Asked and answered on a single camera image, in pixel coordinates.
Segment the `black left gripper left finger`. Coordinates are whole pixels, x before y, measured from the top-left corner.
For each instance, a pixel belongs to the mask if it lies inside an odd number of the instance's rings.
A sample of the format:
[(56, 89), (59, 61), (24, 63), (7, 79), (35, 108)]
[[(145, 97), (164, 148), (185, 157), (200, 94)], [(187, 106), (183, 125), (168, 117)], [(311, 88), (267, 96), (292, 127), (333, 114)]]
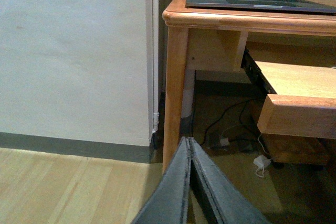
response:
[(187, 223), (191, 148), (182, 138), (163, 177), (133, 223)]

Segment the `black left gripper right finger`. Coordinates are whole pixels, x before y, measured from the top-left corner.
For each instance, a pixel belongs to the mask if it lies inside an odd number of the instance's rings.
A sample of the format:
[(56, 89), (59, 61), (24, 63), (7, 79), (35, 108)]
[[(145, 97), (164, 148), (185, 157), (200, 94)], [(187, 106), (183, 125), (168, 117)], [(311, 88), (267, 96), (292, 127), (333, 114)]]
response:
[(200, 145), (188, 139), (191, 189), (208, 223), (270, 223), (230, 182)]

